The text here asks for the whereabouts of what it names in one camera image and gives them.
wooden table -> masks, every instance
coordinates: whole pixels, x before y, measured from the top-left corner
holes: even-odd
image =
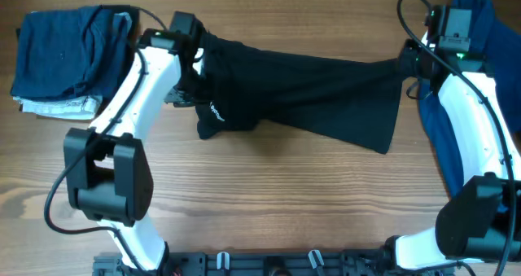
[[[8,94],[24,14],[98,3],[145,7],[166,22],[174,11],[193,12],[219,37],[304,55],[390,59],[406,39],[396,0],[0,0],[2,275],[87,275],[93,256],[116,251],[107,234],[65,236],[42,220],[63,167],[63,137],[86,124],[19,113]],[[518,0],[494,3],[497,16],[521,32]],[[424,8],[407,1],[405,15],[423,33]],[[156,24],[142,15],[142,26]],[[201,141],[196,121],[193,108],[165,105],[146,144],[155,180],[150,214],[175,252],[376,248],[391,235],[433,226],[448,201],[416,102],[407,98],[385,156],[268,121]],[[52,217],[67,228],[94,225],[68,206],[64,187]],[[495,266],[476,269],[492,274]],[[520,273],[507,265],[505,275]]]

white cloth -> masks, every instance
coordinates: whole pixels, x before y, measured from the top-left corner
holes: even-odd
[[[22,105],[22,112],[69,120],[91,120],[95,117],[103,98],[102,96],[81,96],[63,101],[38,102],[13,97],[13,100]]]

blue cloth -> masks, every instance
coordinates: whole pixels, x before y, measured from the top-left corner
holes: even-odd
[[[496,20],[492,0],[453,0],[472,10],[471,51],[484,53],[495,69],[496,94],[510,132],[521,130],[521,37]],[[420,85],[419,95],[428,92]],[[463,166],[449,116],[435,95],[418,102],[423,128],[431,140],[449,193],[463,187]]]
[[[27,14],[11,95],[37,101],[111,99],[122,82],[127,35],[125,17],[101,6]]]

tabletop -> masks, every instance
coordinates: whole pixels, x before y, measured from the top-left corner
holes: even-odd
[[[106,233],[56,234],[42,219],[63,168],[63,138],[87,124],[20,113],[9,95],[15,29],[25,13],[132,4],[168,23],[186,11],[218,37],[256,48],[372,62],[397,57],[406,39],[396,1],[0,0],[0,274],[87,275],[94,256],[117,250]],[[521,32],[519,0],[493,1],[497,17]],[[422,34],[424,7],[408,0],[404,10]],[[142,27],[157,27],[141,18]],[[269,121],[202,141],[196,122],[193,108],[164,105],[146,143],[155,183],[149,213],[173,252],[377,248],[392,235],[432,227],[449,199],[405,92],[386,155]],[[64,186],[51,215],[67,228],[95,225],[70,208]],[[493,274],[495,265],[475,268]],[[505,275],[514,274],[521,265],[508,264]]]

folded clothing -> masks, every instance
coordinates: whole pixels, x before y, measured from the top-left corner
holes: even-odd
[[[111,99],[121,81],[128,32],[124,16],[101,6],[27,14],[11,95],[38,101],[98,94]]]
[[[38,102],[20,97],[14,97],[13,99],[22,105],[22,112],[70,120],[93,119],[103,101],[101,96],[82,96],[69,100],[47,102]]]
[[[290,55],[210,33],[203,43],[201,86],[212,102],[195,106],[200,138],[252,130],[260,119],[270,119],[388,151],[405,79],[394,59],[366,64]]]
[[[452,4],[472,10],[471,51],[485,54],[493,65],[501,113],[510,132],[521,131],[521,37],[496,19],[492,0],[453,0]],[[420,85],[419,95],[428,91],[428,85]],[[455,196],[463,188],[463,166],[449,116],[435,95],[420,100],[418,107],[449,193]]]

